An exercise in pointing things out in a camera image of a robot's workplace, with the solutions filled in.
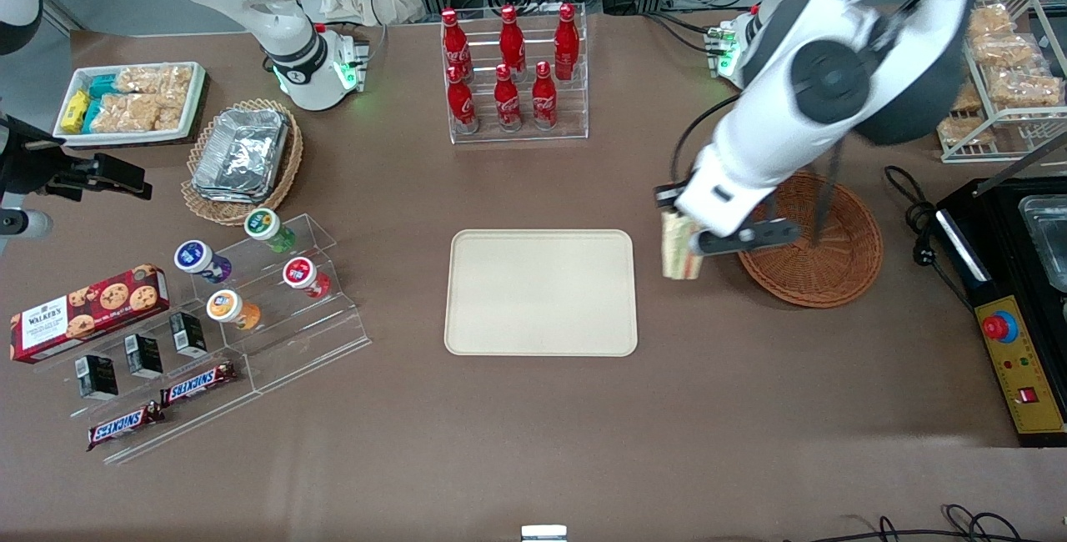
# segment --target small black box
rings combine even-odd
[[[200,319],[188,313],[171,315],[171,333],[174,334],[174,349],[186,356],[203,356],[207,354],[207,344],[204,341],[204,330]]]
[[[130,366],[130,374],[138,378],[152,379],[163,374],[159,345],[141,334],[126,336],[126,364]]]
[[[78,377],[78,394],[82,398],[108,400],[118,395],[115,367],[106,356],[81,356],[74,361],[74,373]]]

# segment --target walkers cookie box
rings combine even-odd
[[[37,363],[166,310],[166,281],[141,265],[11,318],[11,360]]]

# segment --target bottle cap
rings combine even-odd
[[[261,242],[264,239],[274,238],[278,230],[282,230],[282,220],[270,208],[256,208],[244,218],[244,234],[249,238],[259,239]]]
[[[244,300],[233,290],[219,290],[207,300],[207,315],[219,322],[229,322],[241,314]]]
[[[211,248],[200,239],[190,239],[189,242],[179,245],[174,252],[174,265],[187,273],[198,273],[204,271],[211,264],[214,253]]]
[[[315,283],[318,273],[313,261],[305,259],[305,257],[294,257],[294,259],[285,264],[285,269],[282,271],[282,280],[286,284],[289,284],[289,286],[297,288],[297,290],[303,290]]]

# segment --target table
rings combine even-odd
[[[584,142],[450,146],[436,26],[391,29],[366,94],[297,110],[304,163],[282,212],[309,212],[337,239],[367,349],[121,467],[81,451],[84,432],[55,413],[32,368],[0,365],[4,538],[513,540],[522,524],[562,523],[575,541],[799,541],[864,530],[850,515],[942,527],[951,501],[1063,538],[1067,450],[1014,448],[973,317],[911,262],[904,201],[880,176],[897,163],[938,200],[994,169],[941,165],[930,140],[849,140],[841,180],[874,212],[886,260],[840,309],[785,305],[735,257],[705,260],[698,281],[665,281],[652,188],[679,132],[728,89],[652,22],[591,27]],[[286,101],[248,34],[75,33],[73,45],[78,66],[200,61],[209,116],[244,98]],[[187,154],[115,154],[148,170],[149,204],[31,200],[55,230],[0,257],[0,313],[141,261],[170,265],[187,238],[240,239],[184,207]],[[627,232],[637,351],[448,354],[449,242],[466,227]]]

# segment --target wicker basket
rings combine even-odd
[[[292,181],[297,178],[297,170],[300,169],[300,159],[304,154],[304,137],[301,134],[297,119],[289,112],[289,109],[286,109],[285,106],[278,105],[274,100],[238,101],[237,105],[230,106],[229,109],[277,110],[278,113],[283,113],[289,119],[289,132],[286,134],[282,163],[278,165],[277,182],[274,185],[274,192],[262,204],[206,201],[193,189],[192,180],[184,181],[181,185],[181,195],[185,197],[186,205],[190,211],[196,212],[197,216],[202,216],[206,220],[213,220],[214,223],[221,223],[221,225],[240,227],[244,225],[245,216],[255,210],[255,208],[277,208],[282,204],[282,201],[285,200],[285,196],[289,193],[289,189],[292,188]],[[189,161],[186,162],[186,165],[189,166],[190,174],[196,171],[196,165],[198,165],[200,159],[204,155],[204,146],[207,140],[210,139],[211,131],[214,131],[216,119],[218,119],[218,116],[211,119],[211,123],[201,131],[193,149],[189,154]]]
[[[779,186],[778,216],[801,228],[785,246],[739,253],[745,271],[774,296],[805,307],[849,303],[874,284],[881,269],[881,232],[862,201],[845,186],[833,197],[818,244],[811,245],[815,204],[825,184],[816,174],[797,173]],[[759,208],[758,219],[762,219]]]

